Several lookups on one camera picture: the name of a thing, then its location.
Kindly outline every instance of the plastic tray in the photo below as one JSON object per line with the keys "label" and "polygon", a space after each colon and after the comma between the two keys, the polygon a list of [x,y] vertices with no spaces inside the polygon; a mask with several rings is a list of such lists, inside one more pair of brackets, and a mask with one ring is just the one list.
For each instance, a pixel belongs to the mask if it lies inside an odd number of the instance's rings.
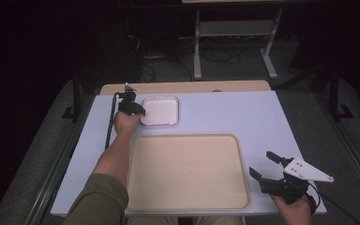
{"label": "plastic tray", "polygon": [[131,211],[241,210],[248,183],[230,134],[141,136],[127,180]]}
{"label": "plastic tray", "polygon": [[141,120],[144,125],[174,125],[179,119],[177,97],[148,97],[142,106],[145,109]]}

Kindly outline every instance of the olive green sleeve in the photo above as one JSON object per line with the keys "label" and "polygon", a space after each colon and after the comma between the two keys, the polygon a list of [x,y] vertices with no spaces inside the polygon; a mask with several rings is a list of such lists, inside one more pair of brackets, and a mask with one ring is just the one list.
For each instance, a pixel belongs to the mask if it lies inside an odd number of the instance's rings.
{"label": "olive green sleeve", "polygon": [[72,204],[65,224],[124,224],[128,192],[115,178],[91,174]]}

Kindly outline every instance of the white table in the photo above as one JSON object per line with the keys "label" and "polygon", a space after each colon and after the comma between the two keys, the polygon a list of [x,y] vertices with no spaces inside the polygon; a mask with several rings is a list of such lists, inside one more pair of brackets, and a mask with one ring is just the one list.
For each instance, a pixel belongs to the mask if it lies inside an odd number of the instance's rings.
{"label": "white table", "polygon": [[[175,96],[179,99],[180,118],[174,126],[139,126],[132,140],[142,135],[162,134],[223,134],[237,137],[244,158],[251,203],[243,210],[213,211],[126,211],[127,216],[255,216],[274,214],[278,210],[267,194],[262,194],[259,183],[249,174],[252,167],[264,178],[280,179],[283,168],[266,158],[272,151],[285,158],[303,158],[291,128],[274,91],[217,92],[217,93],[160,93],[138,95],[136,102],[154,96]],[[58,191],[51,213],[64,216],[83,189],[87,177],[104,151],[110,119],[112,97],[98,96],[92,106],[78,145]],[[308,192],[316,200],[314,190]],[[325,213],[323,204],[317,213]]]}

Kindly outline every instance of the white plastic tray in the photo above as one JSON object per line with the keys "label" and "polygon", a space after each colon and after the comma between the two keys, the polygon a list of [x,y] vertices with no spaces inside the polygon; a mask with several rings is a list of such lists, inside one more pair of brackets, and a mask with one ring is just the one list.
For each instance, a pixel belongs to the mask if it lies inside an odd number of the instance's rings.
{"label": "white plastic tray", "polygon": [[174,125],[179,119],[179,100],[177,97],[147,97],[142,106],[145,116],[142,123],[151,125]]}

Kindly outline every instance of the white stand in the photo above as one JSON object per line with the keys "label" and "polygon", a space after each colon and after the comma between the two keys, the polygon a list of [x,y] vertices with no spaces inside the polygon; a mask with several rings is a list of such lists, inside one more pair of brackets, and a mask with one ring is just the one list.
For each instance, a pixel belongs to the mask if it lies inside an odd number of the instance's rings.
{"label": "white stand", "polygon": [[264,49],[261,49],[262,60],[267,68],[271,79],[278,75],[270,60],[270,50],[276,35],[282,8],[277,11],[275,19],[263,21],[227,21],[227,22],[201,22],[200,12],[196,13],[195,22],[195,52],[194,52],[194,79],[202,79],[200,60],[200,37],[217,36],[268,36],[268,42]]}

